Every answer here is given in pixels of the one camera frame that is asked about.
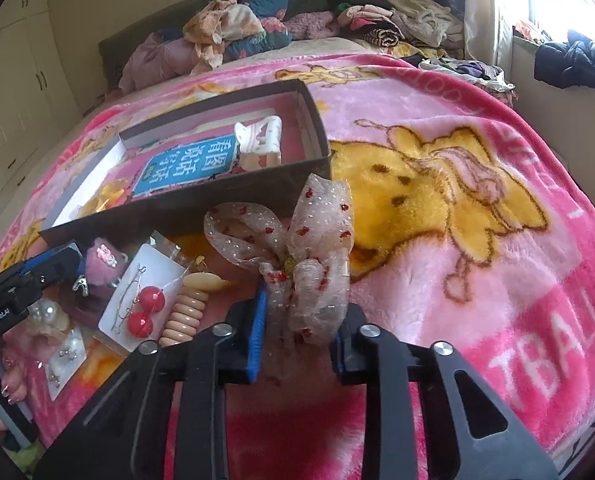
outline blue book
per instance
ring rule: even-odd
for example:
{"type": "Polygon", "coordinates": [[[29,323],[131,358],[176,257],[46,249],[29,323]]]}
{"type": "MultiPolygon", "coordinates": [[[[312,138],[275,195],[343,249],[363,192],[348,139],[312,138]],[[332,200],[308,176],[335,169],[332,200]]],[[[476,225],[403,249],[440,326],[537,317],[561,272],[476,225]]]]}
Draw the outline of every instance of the blue book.
{"type": "Polygon", "coordinates": [[[133,196],[184,186],[228,173],[238,158],[234,134],[177,146],[154,155],[133,188],[133,196]]]}

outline white curtain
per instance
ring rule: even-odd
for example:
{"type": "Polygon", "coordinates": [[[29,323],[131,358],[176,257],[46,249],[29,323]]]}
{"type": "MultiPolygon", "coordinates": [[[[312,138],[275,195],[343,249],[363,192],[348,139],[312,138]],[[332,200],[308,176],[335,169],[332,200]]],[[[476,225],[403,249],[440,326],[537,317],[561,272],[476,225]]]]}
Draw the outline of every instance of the white curtain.
{"type": "Polygon", "coordinates": [[[466,0],[465,57],[499,66],[511,74],[513,23],[504,19],[501,0],[466,0]]]}

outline headboard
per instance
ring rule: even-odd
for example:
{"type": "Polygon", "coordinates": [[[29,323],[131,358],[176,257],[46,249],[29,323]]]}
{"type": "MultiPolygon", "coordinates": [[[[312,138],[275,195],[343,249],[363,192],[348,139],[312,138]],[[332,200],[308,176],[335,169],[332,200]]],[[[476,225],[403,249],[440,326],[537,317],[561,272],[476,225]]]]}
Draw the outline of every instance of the headboard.
{"type": "MultiPolygon", "coordinates": [[[[122,70],[133,51],[143,43],[148,35],[159,28],[182,28],[199,10],[211,0],[184,0],[158,10],[142,20],[129,25],[124,30],[113,34],[110,38],[100,41],[98,49],[102,56],[104,75],[109,90],[118,85],[122,70]]],[[[328,0],[289,0],[286,19],[302,12],[319,12],[328,10],[328,0]]]]}

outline metal screw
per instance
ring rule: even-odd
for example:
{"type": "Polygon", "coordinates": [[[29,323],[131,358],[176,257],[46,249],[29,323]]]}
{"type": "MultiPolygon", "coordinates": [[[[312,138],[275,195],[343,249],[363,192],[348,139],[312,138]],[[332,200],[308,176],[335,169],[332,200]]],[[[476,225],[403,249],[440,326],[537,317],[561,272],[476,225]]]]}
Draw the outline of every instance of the metal screw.
{"type": "Polygon", "coordinates": [[[152,339],[142,342],[138,348],[140,349],[140,353],[142,355],[153,355],[158,353],[158,343],[152,339]]]}
{"type": "Polygon", "coordinates": [[[213,327],[213,334],[218,337],[226,337],[233,333],[233,327],[228,323],[219,323],[213,327]]]}
{"type": "Polygon", "coordinates": [[[375,325],[362,325],[359,327],[359,333],[361,333],[364,337],[377,337],[381,332],[382,330],[380,330],[379,327],[375,325]]]}
{"type": "Polygon", "coordinates": [[[440,355],[451,355],[453,353],[453,345],[446,341],[438,341],[433,344],[433,350],[440,355]]]}

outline open box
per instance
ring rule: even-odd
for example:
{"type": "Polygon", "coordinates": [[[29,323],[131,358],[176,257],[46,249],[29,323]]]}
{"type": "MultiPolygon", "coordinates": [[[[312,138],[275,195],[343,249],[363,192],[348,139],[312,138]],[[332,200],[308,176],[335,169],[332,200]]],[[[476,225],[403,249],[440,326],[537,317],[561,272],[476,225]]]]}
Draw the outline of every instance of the open box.
{"type": "Polygon", "coordinates": [[[290,217],[310,173],[331,178],[330,148],[313,98],[300,80],[242,89],[167,112],[129,128],[100,150],[65,190],[42,225],[50,246],[75,239],[115,244],[158,230],[167,237],[202,229],[206,211],[223,202],[254,202],[278,217],[290,217]],[[110,209],[77,218],[103,184],[124,178],[130,189],[154,155],[175,146],[233,134],[234,125],[282,118],[282,164],[244,172],[233,168],[216,178],[133,196],[110,209]]]}

